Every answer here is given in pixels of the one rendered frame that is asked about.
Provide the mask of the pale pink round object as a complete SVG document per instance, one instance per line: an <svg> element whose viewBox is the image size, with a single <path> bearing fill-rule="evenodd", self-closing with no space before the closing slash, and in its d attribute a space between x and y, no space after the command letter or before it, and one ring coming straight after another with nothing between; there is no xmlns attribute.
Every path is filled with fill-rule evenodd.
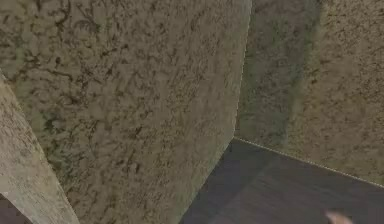
<svg viewBox="0 0 384 224"><path fill-rule="evenodd" d="M329 224L354 224L349 217L336 211L327 211L325 216Z"/></svg>

